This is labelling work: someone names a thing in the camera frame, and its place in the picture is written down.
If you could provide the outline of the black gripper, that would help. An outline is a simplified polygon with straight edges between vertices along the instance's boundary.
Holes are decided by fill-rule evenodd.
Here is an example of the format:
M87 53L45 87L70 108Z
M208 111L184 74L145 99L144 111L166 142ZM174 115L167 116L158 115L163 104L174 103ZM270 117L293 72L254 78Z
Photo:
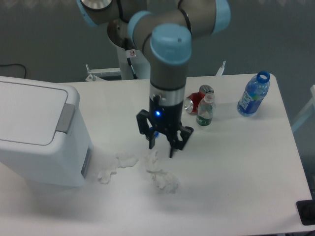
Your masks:
M159 101L159 98L150 99L149 112L142 109L136 115L138 128L140 134L145 135L149 141L149 149L155 146L156 133L164 134L170 143L169 157L172 158L176 150L183 150L193 128L182 126L183 101L174 106L162 106Z

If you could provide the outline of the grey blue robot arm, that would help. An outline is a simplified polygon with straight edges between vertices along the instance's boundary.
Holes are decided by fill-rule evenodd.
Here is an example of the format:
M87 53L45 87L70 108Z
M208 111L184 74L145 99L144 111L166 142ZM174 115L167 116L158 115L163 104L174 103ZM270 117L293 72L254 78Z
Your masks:
M171 151L182 150L193 133L181 123L191 42L228 27L228 1L181 0L176 10L160 15L149 12L144 0L79 0L77 5L90 25L125 24L123 40L150 64L150 107L136 116L139 131L150 148L161 133Z

